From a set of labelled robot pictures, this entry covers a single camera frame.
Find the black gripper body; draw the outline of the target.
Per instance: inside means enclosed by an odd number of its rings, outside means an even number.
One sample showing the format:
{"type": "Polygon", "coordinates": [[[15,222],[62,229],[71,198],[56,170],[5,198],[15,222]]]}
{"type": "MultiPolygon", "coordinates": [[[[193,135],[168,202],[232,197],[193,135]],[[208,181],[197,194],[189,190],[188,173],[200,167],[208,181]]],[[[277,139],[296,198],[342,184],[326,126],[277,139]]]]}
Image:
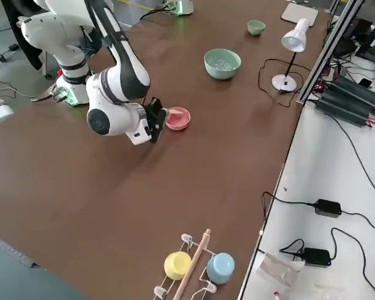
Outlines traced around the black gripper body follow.
{"type": "Polygon", "coordinates": [[[159,112],[161,110],[161,101],[156,97],[152,97],[151,101],[144,105],[144,109],[146,111],[149,127],[155,128],[158,122],[159,112]]]}

